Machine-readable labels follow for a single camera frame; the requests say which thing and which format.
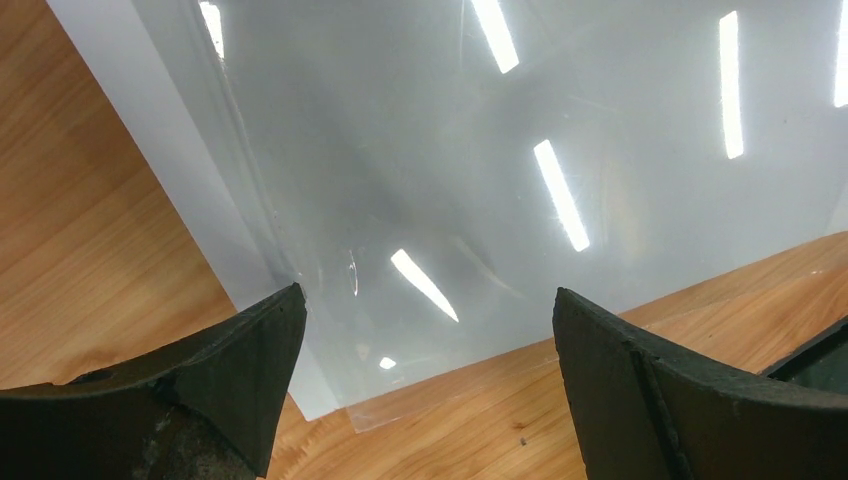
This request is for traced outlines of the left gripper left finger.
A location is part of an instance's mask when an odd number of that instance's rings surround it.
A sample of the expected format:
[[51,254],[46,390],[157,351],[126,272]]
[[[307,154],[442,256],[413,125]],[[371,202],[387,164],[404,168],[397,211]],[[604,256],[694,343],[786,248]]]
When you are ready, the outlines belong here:
[[5,479],[257,479],[307,319],[298,284],[144,355],[1,394]]

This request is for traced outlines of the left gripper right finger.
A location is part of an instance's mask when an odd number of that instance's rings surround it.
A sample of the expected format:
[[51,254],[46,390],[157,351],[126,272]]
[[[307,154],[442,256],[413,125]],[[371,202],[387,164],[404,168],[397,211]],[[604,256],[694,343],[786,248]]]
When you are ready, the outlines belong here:
[[552,326],[590,479],[843,479],[847,323],[759,374],[559,288]]

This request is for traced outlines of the clear acrylic sheet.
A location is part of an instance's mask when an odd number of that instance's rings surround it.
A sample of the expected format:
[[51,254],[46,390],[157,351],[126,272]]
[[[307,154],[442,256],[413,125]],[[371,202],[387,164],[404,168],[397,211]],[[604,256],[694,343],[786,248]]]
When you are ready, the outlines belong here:
[[847,227],[843,1],[138,1],[314,420]]

